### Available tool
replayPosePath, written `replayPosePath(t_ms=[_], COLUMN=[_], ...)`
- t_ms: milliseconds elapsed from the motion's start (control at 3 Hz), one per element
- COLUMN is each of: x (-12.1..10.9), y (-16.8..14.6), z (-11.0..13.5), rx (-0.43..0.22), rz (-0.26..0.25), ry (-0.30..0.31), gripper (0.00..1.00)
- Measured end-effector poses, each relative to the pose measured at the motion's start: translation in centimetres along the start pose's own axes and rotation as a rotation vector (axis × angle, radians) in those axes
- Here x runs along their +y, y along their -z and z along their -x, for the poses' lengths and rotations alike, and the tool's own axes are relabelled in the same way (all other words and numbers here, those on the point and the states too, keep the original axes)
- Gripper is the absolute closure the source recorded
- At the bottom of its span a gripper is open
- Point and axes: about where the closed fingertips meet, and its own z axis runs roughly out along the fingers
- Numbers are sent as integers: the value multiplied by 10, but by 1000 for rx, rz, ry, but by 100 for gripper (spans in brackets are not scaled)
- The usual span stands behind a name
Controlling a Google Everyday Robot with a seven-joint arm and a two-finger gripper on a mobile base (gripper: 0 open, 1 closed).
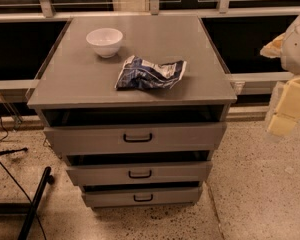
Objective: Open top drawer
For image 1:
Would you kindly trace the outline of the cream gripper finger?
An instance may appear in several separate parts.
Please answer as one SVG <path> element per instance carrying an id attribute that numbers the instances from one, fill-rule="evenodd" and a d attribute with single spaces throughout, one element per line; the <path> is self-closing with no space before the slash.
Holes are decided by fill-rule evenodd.
<path id="1" fill-rule="evenodd" d="M 274 38 L 271 42 L 266 44 L 260 50 L 260 54 L 267 58 L 279 58 L 281 56 L 281 48 L 285 34 L 282 33 L 276 38 Z"/>
<path id="2" fill-rule="evenodd" d="M 300 76 L 274 87 L 266 115 L 267 132 L 274 136 L 288 135 L 300 120 Z"/>

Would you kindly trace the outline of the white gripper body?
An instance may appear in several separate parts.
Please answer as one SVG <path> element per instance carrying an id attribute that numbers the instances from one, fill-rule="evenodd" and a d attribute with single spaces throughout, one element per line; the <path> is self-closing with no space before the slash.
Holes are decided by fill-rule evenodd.
<path id="1" fill-rule="evenodd" d="M 300 75 L 300 14 L 286 29 L 281 47 L 281 66 Z"/>

